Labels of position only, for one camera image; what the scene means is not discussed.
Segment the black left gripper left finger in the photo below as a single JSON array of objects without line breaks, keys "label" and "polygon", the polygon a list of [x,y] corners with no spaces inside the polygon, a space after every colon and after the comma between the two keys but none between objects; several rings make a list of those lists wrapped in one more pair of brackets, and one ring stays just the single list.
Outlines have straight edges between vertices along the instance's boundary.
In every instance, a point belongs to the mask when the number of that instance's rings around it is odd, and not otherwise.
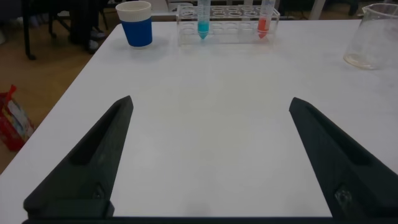
[{"label": "black left gripper left finger", "polygon": [[114,102],[24,200],[29,218],[105,218],[134,106]]}]

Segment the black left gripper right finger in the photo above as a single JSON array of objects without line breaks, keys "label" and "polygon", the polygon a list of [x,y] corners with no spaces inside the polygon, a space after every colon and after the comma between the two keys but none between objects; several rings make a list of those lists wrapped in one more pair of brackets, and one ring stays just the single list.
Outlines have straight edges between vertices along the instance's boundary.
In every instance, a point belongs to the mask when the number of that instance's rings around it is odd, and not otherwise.
[{"label": "black left gripper right finger", "polygon": [[310,103],[289,112],[334,218],[397,218],[397,174]]}]

